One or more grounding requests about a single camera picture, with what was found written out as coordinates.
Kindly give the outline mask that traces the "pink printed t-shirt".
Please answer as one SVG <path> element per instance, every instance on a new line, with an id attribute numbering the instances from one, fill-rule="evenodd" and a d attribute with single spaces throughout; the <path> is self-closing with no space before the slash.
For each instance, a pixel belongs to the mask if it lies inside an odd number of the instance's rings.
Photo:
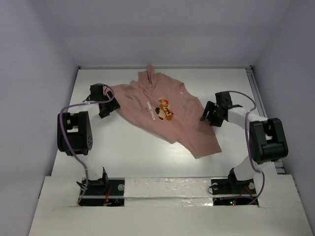
<path id="1" fill-rule="evenodd" d="M 149 65 L 138 73 L 137 81 L 112 90 L 120 105 L 118 113 L 131 124 L 171 144 L 182 144 L 196 159 L 221 152 L 213 127 L 201 121 L 204 108 L 200 100 L 183 82 Z"/>

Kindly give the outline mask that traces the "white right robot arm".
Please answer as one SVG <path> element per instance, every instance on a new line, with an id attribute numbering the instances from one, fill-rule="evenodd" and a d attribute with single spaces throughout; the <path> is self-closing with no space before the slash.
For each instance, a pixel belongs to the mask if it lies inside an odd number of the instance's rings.
<path id="1" fill-rule="evenodd" d="M 227 177 L 226 186 L 230 192 L 242 190 L 255 174 L 261 173 L 259 165 L 276 162 L 288 155 L 288 145 L 283 124 L 278 118 L 265 118 L 252 111 L 246 110 L 239 104 L 233 104 L 231 93 L 237 93 L 249 98 L 238 91 L 222 91 L 215 94 L 216 102 L 208 101 L 201 121 L 207 120 L 211 126 L 221 127 L 224 121 L 233 123 L 245 131 L 248 156 L 236 167 L 232 168 Z"/>

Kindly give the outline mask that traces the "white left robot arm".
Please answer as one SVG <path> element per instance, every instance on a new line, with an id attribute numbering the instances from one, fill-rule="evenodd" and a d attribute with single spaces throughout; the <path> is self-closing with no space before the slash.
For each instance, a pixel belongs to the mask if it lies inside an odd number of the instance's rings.
<path id="1" fill-rule="evenodd" d="M 89 112 L 71 113 L 69 109 L 88 105 L 97 105 L 99 117 L 105 118 L 120 108 L 113 89 L 106 84 L 90 86 L 90 94 L 81 103 L 69 105 L 61 109 L 57 116 L 57 147 L 60 152 L 73 156 L 84 168 L 85 182 L 79 184 L 81 188 L 89 185 L 88 167 L 79 155 L 88 155 L 93 147 L 93 135 Z"/>

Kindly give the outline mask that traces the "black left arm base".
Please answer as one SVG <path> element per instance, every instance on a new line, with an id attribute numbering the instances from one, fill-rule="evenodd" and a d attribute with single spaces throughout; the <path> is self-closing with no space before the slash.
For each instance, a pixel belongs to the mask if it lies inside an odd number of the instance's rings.
<path id="1" fill-rule="evenodd" d="M 89 186 L 79 202 L 84 207 L 123 207 L 125 205 L 125 179 L 109 178 L 107 186 L 103 180 L 89 180 Z"/>

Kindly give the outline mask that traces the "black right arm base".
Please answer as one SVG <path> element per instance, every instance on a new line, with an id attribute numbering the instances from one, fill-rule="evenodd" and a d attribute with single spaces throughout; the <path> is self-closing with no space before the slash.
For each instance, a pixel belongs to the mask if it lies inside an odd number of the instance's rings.
<path id="1" fill-rule="evenodd" d="M 213 196 L 214 206 L 245 206 L 258 205 L 253 179 L 232 183 L 228 178 L 215 178 L 207 192 Z"/>

